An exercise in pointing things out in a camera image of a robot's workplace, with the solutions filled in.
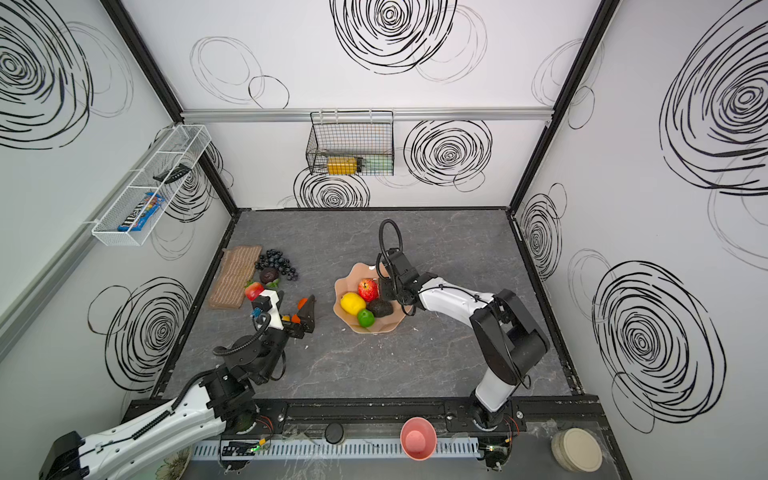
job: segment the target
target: red apple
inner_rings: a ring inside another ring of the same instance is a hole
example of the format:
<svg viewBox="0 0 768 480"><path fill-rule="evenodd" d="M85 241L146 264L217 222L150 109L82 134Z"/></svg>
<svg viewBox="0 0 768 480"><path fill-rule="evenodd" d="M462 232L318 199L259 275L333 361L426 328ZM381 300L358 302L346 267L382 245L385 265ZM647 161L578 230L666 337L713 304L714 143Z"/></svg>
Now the red apple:
<svg viewBox="0 0 768 480"><path fill-rule="evenodd" d="M363 300L370 302L379 298L379 286L373 278L364 278L357 286L357 293Z"/></svg>
<svg viewBox="0 0 768 480"><path fill-rule="evenodd" d="M245 296L253 302L264 291L264 285L258 282L250 282L245 286Z"/></svg>

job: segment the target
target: wire basket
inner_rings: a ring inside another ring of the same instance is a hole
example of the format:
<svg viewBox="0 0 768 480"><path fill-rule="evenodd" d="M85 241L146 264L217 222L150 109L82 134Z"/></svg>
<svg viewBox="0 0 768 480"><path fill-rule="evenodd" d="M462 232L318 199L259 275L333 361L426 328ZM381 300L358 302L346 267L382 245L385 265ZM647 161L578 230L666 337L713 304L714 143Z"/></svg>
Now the wire basket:
<svg viewBox="0 0 768 480"><path fill-rule="evenodd" d="M312 130L306 144L306 164L311 174L394 174L393 112L318 111L310 117Z"/></svg>
<svg viewBox="0 0 768 480"><path fill-rule="evenodd" d="M176 125L96 222L91 230L94 237L108 246L137 247L144 244L208 144L210 135L204 125ZM188 171L172 181L172 172L180 165ZM157 210L149 214L148 209L153 204L157 205ZM139 226L137 219L145 215L148 217Z"/></svg>

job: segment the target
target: snack package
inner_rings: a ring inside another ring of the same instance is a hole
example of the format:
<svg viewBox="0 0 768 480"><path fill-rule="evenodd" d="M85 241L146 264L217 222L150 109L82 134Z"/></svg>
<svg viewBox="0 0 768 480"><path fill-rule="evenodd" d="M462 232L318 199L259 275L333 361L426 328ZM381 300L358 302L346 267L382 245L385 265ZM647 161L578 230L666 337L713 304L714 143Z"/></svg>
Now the snack package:
<svg viewBox="0 0 768 480"><path fill-rule="evenodd" d="M141 202L136 206L136 208L133 209L130 215L128 215L128 218L125 219L125 222L123 222L118 227L118 232L140 232L141 228L144 226L144 224L149 220L149 217L151 217L155 212L157 212L157 209L160 208L160 206L163 204L165 199L160 195L154 195L152 192L147 192L144 195L144 198L141 199Z"/></svg>

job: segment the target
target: brown cloth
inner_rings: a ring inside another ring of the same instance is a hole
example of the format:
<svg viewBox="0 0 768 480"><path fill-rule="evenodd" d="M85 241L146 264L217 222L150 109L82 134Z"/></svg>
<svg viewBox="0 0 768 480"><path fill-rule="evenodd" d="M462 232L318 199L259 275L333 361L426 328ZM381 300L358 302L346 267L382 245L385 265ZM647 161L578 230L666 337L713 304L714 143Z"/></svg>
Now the brown cloth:
<svg viewBox="0 0 768 480"><path fill-rule="evenodd" d="M240 308L245 298L245 284L253 279L261 245L234 247L224 251L221 274L210 295L210 308Z"/></svg>

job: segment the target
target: beige container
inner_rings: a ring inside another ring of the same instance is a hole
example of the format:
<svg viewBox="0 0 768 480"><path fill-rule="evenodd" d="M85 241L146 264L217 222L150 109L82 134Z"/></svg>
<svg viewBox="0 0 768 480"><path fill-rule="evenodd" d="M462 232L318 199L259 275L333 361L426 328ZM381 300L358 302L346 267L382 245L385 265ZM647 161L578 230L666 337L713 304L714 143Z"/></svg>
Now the beige container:
<svg viewBox="0 0 768 480"><path fill-rule="evenodd" d="M381 271L386 276L386 270L384 270L383 266L381 267ZM392 332L395 327L398 326L400 322L402 322L402 319L406 317L400 308L400 304L395 300L391 302L392 309L395 310L394 313L392 315L377 318L373 325L368 328L361 327L357 321L357 317L354 315L349 315L341 307L341 297L344 296L344 293L357 293L357 285L360 283L360 280L364 278L378 279L379 275L376 273L376 268L374 266L365 265L364 263L355 263L355 266L352 267L352 271L349 272L349 275L336 281L336 284L334 285L336 290L336 303L333 305L333 312L340 319L344 320L344 323L349 325L349 328L351 328L355 333ZM409 313L412 309L412 306L407 308Z"/></svg>
<svg viewBox="0 0 768 480"><path fill-rule="evenodd" d="M552 437L552 453L569 472L594 472L603 465L598 441L582 429L568 429Z"/></svg>

